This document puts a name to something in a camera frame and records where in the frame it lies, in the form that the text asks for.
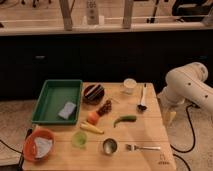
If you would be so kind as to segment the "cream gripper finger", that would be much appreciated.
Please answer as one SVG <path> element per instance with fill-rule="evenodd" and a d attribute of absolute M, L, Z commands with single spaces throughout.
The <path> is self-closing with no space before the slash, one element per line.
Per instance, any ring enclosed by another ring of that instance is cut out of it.
<path fill-rule="evenodd" d="M 168 112 L 166 115 L 165 125 L 169 126 L 172 123 L 172 121 L 174 120 L 175 116 L 176 116 L 175 111 Z"/>

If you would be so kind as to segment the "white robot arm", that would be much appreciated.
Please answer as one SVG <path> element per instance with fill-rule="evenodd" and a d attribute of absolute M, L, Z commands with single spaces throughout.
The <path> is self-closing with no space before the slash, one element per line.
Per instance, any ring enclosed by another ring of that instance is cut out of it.
<path fill-rule="evenodd" d="M 207 67 L 200 62 L 192 62 L 170 70 L 165 77 L 166 86 L 157 95 L 163 124 L 168 126 L 177 107 L 189 100 L 209 114 L 213 114 L 213 88 L 205 84 Z"/>

